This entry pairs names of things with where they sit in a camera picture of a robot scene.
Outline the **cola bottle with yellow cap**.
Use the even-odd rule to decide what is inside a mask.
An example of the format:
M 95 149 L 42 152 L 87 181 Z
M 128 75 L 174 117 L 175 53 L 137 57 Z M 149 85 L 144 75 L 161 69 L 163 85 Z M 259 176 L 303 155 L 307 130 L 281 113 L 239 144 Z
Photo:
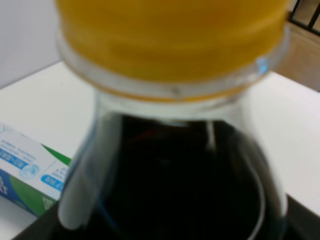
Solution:
M 282 58 L 286 0 L 58 0 L 58 47 L 96 91 L 59 239 L 279 240 L 287 198 L 247 91 Z

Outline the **blue green toothpaste box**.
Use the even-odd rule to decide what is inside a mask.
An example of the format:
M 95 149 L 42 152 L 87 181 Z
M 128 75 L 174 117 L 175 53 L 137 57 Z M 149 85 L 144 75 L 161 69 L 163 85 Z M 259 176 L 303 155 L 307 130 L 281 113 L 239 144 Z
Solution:
M 0 195 L 39 217 L 59 199 L 71 159 L 0 125 Z

